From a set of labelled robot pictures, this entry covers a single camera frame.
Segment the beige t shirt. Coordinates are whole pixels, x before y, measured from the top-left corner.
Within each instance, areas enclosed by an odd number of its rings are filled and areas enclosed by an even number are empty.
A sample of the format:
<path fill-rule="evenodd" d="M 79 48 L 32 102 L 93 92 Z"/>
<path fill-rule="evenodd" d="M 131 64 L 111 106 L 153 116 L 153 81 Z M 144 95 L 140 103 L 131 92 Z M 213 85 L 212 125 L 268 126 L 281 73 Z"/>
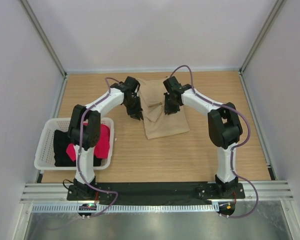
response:
<path fill-rule="evenodd" d="M 145 136 L 148 140 L 184 134 L 190 131 L 184 110 L 165 114 L 164 79 L 138 79 Z"/>

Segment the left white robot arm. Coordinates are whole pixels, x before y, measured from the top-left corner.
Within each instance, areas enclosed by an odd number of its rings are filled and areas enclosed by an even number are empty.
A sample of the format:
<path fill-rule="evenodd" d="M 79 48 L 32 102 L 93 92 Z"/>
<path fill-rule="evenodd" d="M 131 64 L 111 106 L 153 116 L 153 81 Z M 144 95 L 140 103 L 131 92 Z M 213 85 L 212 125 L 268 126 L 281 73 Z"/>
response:
<path fill-rule="evenodd" d="M 138 95 L 140 83 L 129 78 L 125 82 L 112 84 L 108 91 L 97 100 L 87 104 L 77 104 L 72 111 L 68 127 L 68 137 L 76 154 L 76 173 L 68 188 L 67 200 L 92 200 L 97 192 L 114 195 L 115 192 L 101 190 L 96 185 L 94 172 L 94 148 L 101 136 L 101 119 L 113 108 L 123 105 L 127 115 L 142 121 L 141 100 Z"/>

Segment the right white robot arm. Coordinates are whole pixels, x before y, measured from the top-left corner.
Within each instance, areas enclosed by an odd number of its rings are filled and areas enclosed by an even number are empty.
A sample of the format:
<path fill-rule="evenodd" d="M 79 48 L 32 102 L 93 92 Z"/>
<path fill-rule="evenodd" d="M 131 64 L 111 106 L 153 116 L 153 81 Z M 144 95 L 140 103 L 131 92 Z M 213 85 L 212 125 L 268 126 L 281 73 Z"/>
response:
<path fill-rule="evenodd" d="M 236 175 L 236 149 L 243 133 L 235 106 L 214 101 L 205 95 L 194 93 L 189 84 L 179 87 L 167 87 L 164 93 L 164 113 L 176 114 L 181 106 L 188 106 L 207 117 L 208 135 L 216 146 L 218 169 L 215 175 L 215 192 L 221 198 L 233 194 L 238 186 L 239 177 Z"/>

